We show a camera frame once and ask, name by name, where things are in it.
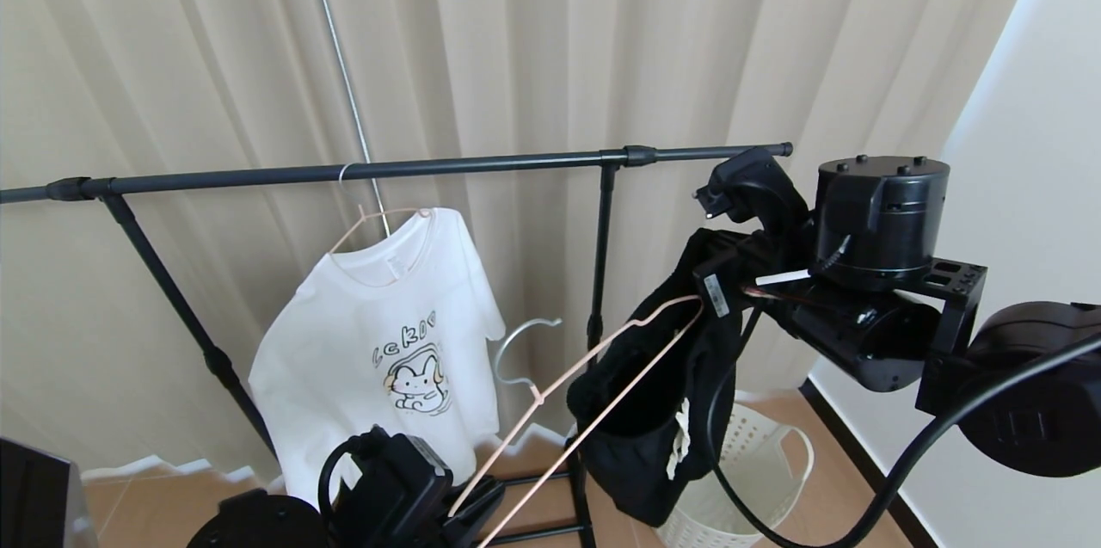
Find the black baseboard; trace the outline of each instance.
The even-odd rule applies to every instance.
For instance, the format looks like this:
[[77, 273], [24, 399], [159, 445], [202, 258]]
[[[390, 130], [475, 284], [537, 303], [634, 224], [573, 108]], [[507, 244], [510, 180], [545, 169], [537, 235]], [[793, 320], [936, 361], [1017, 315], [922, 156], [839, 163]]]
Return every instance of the black baseboard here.
[[[868, 485], [872, 486], [872, 491], [877, 492], [886, 478], [883, 476], [883, 472], [872, 461], [872, 457], [868, 454], [864, 447], [861, 447], [857, 437], [849, 430], [849, 426], [846, 426], [844, 421], [838, 417], [837, 412], [826, 402], [825, 396], [822, 396], [821, 392], [818, 391], [818, 387], [810, 380], [806, 380], [802, 384], [799, 392], [810, 403], [810, 407], [815, 409], [818, 417], [826, 424], [826, 427], [833, 435], [833, 438], [837, 439], [837, 442], [841, 445], [844, 453], [857, 465], [857, 470], [864, 476]], [[898, 528], [902, 529], [906, 539], [915, 548], [939, 548], [937, 542], [934, 541], [933, 536], [929, 535], [929, 531], [920, 524], [920, 520], [917, 519], [917, 516], [914, 515], [909, 505], [902, 497], [895, 497], [891, 502], [889, 512], [891, 517], [895, 519], [895, 523], [898, 524]]]

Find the brown floor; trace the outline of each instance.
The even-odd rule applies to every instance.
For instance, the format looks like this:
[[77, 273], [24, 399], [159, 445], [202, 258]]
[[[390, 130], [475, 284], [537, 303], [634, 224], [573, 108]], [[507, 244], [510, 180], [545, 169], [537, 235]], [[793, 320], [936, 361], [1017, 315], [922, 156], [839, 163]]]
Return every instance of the brown floor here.
[[[872, 491], [829, 430], [802, 396], [784, 396], [751, 404], [759, 412], [781, 423], [803, 428], [815, 447], [816, 464], [803, 496], [781, 525], [780, 531], [802, 542], [826, 544], [840, 537], [857, 520], [872, 497]], [[798, 442], [791, 443], [793, 469], [803, 468], [806, 454]], [[543, 470], [557, 458], [558, 450], [545, 441], [532, 439], [522, 454], [502, 459], [494, 467], [499, 478], [528, 474]], [[185, 547], [217, 511], [218, 502], [255, 487], [252, 480], [229, 483], [215, 471], [173, 476], [166, 471], [148, 471], [127, 480], [98, 481], [86, 486], [88, 508], [103, 548]], [[498, 516], [511, 508], [526, 486], [510, 489]], [[601, 548], [662, 548], [653, 529], [620, 514], [595, 482], [588, 484], [597, 544]], [[490, 520], [492, 528], [499, 518]], [[528, 530], [568, 523], [573, 504], [565, 480], [550, 482], [521, 509], [506, 529]], [[526, 541], [524, 548], [573, 548], [575, 535]], [[760, 541], [760, 548], [774, 546]], [[862, 546], [869, 548], [908, 547], [898, 526], [884, 517]]]

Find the basket handle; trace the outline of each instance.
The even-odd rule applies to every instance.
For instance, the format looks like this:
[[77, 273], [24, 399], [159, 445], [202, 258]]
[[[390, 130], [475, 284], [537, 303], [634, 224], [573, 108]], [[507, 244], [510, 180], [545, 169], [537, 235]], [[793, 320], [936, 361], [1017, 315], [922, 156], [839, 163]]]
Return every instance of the basket handle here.
[[803, 446], [807, 448], [807, 467], [806, 469], [803, 470], [803, 476], [799, 479], [800, 483], [799, 491], [802, 492], [803, 490], [802, 484], [806, 484], [807, 479], [810, 478], [810, 471], [813, 471], [815, 467], [815, 448], [810, 445], [810, 437], [807, 436], [806, 431], [803, 431], [799, 428], [796, 428], [795, 426], [781, 425], [772, 434], [772, 437], [770, 437], [770, 439], [775, 443], [775, 447], [782, 447], [784, 437], [792, 434], [792, 431], [794, 431], [796, 435], [799, 436], [799, 438], [803, 439]]

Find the clothing rack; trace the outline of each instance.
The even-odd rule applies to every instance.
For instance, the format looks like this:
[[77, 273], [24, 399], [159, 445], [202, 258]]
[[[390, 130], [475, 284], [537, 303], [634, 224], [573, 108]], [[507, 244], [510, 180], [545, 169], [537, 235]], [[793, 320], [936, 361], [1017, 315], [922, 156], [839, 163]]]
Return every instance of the clothing rack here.
[[[559, 152], [547, 155], [472, 156], [459, 160], [395, 161], [395, 163], [346, 165], [308, 165], [307, 167], [249, 168], [249, 171], [175, 173], [175, 175], [142, 175], [132, 178], [88, 178], [75, 176], [54, 180], [40, 187], [4, 188], [0, 191], [0, 204], [34, 202], [41, 199], [78, 202], [99, 199], [110, 211], [115, 221], [138, 251], [164, 296], [175, 309], [179, 319], [203, 352], [203, 359], [210, 373], [232, 396], [252, 428], [263, 439], [274, 454], [268, 427], [260, 416], [248, 392], [233, 371], [229, 357], [210, 339], [203, 324], [192, 311], [187, 298], [173, 281], [168, 268], [153, 249], [138, 218], [134, 216], [126, 195], [155, 191], [188, 191], [193, 188], [259, 187], [266, 184], [336, 183], [341, 168], [344, 179], [402, 178], [416, 175], [455, 175], [455, 173], [545, 171], [559, 167], [600, 167], [600, 204], [597, 216], [597, 250], [592, 266], [592, 309], [586, 325], [588, 348], [599, 343], [603, 333], [604, 268], [608, 262], [608, 240], [611, 228], [612, 193], [615, 188], [615, 173], [621, 167], [641, 167], [662, 161], [726, 160], [740, 155], [753, 145], [717, 145], [717, 147], [669, 147], [657, 149], [648, 145], [625, 145], [612, 151]], [[763, 147], [774, 156], [789, 156], [791, 144], [766, 144]], [[585, 469], [575, 453], [566, 463], [567, 470], [550, 475], [552, 479], [569, 479], [574, 497], [576, 522], [545, 529], [504, 535], [492, 540], [492, 545], [511, 544], [526, 539], [537, 539], [567, 533], [577, 533], [584, 548], [596, 548], [592, 519], [585, 495]], [[538, 475], [504, 480], [504, 485], [534, 483]]]

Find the black garment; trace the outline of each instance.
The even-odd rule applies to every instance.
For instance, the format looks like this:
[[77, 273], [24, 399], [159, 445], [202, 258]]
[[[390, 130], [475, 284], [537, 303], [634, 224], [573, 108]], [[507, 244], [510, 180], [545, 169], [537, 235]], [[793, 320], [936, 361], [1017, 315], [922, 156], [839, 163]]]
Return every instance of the black garment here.
[[[676, 270], [642, 302], [631, 319], [645, 319], [669, 298], [700, 294], [693, 268], [710, 257], [723, 234], [704, 228], [696, 231], [688, 239]], [[589, 427], [676, 331], [691, 321], [699, 308], [698, 302], [684, 302], [669, 306], [647, 326], [626, 329], [593, 369], [570, 384], [566, 404], [577, 419], [578, 430]], [[726, 317], [705, 309], [696, 325], [654, 364], [579, 448], [586, 469], [617, 507], [650, 526], [664, 524], [685, 485], [711, 470], [704, 447], [697, 443], [707, 438], [707, 409], [711, 396], [723, 372], [741, 352], [741, 313], [733, 304], [731, 308]], [[693, 445], [669, 481], [665, 467], [678, 430], [675, 414], [685, 398], [689, 401], [688, 434]], [[734, 386], [730, 382], [720, 395], [717, 417], [730, 417], [733, 399]], [[716, 450], [720, 450], [723, 431], [711, 438]]]

